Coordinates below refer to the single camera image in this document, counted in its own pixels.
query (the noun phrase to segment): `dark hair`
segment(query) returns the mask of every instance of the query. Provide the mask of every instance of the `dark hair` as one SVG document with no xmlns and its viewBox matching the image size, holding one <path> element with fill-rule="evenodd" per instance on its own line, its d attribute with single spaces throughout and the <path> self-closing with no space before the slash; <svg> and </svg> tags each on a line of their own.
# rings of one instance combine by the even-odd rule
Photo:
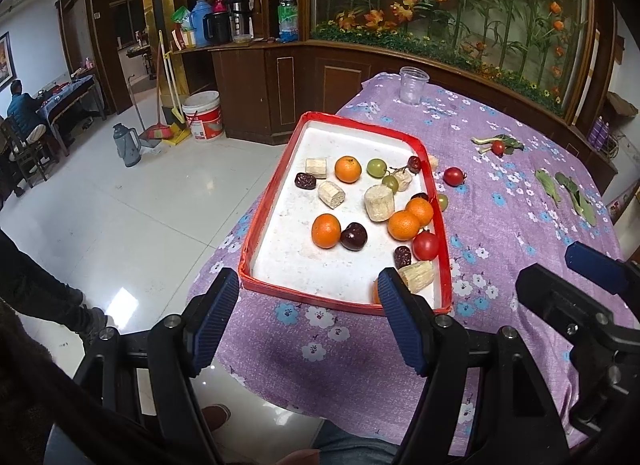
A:
<svg viewBox="0 0 640 465">
<path fill-rule="evenodd" d="M 19 95 L 22 93 L 22 81 L 20 79 L 16 79 L 11 83 L 10 86 L 11 95 Z"/>
</svg>

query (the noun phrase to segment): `picture frame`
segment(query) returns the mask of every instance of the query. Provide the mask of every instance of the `picture frame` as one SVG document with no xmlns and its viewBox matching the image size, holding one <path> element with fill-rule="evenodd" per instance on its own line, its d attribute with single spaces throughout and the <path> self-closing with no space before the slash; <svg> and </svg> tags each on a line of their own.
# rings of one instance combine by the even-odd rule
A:
<svg viewBox="0 0 640 465">
<path fill-rule="evenodd" d="M 0 91 L 15 79 L 14 58 L 11 54 L 9 32 L 0 37 Z"/>
</svg>

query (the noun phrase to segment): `display case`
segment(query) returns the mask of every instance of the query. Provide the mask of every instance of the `display case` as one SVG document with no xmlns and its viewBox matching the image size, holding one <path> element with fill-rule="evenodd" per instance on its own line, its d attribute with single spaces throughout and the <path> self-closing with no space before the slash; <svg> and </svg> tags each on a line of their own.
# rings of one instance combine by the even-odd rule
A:
<svg viewBox="0 0 640 465">
<path fill-rule="evenodd" d="M 311 37 L 377 46 L 479 74 L 562 117 L 590 0 L 312 0 Z"/>
</svg>

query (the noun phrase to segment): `floral tablecloth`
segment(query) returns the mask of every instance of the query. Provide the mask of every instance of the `floral tablecloth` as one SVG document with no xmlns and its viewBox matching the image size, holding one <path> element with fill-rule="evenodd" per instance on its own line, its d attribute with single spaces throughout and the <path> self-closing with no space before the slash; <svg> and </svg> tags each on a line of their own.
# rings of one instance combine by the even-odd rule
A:
<svg viewBox="0 0 640 465">
<path fill-rule="evenodd" d="M 620 257 L 606 208 L 585 167 L 573 155 L 536 132 L 481 103 L 428 85 L 420 105 L 398 100 L 399 76 L 380 73 L 338 115 L 382 124 L 414 135 L 440 159 L 438 191 L 449 196 L 444 213 L 449 242 L 454 305 L 451 315 L 465 327 L 495 333 L 517 328 L 550 388 L 570 444 L 580 434 L 568 424 L 577 399 L 577 373 L 570 345 L 518 304 L 514 282 L 534 262 L 561 275 L 612 309 L 618 324 L 632 326 L 622 301 L 568 270 L 564 251 L 575 240 L 610 257 Z M 509 134 L 524 152 L 497 158 L 480 155 L 470 137 Z M 445 187 L 450 166 L 468 174 L 466 183 Z M 562 189 L 554 206 L 535 179 L 542 169 L 572 177 L 597 212 L 591 227 L 575 213 Z M 240 248 L 257 203 L 243 216 L 200 271 L 189 299 L 205 293 L 224 266 L 237 268 Z M 241 289 L 217 358 L 241 384 L 295 412 L 330 419 L 360 436 L 400 443 L 413 416 L 424 380 L 402 361 L 385 317 L 330 311 L 294 304 Z M 474 415 L 474 379 L 458 418 L 451 452 L 462 454 Z"/>
</svg>

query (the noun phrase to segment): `clear plastic cup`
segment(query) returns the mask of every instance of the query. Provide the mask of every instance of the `clear plastic cup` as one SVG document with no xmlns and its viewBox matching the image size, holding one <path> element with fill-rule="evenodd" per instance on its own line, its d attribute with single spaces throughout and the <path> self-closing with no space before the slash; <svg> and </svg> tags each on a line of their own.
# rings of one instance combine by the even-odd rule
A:
<svg viewBox="0 0 640 465">
<path fill-rule="evenodd" d="M 420 104 L 424 85 L 429 82 L 429 76 L 418 68 L 405 66 L 400 69 L 400 100 L 405 104 Z"/>
</svg>

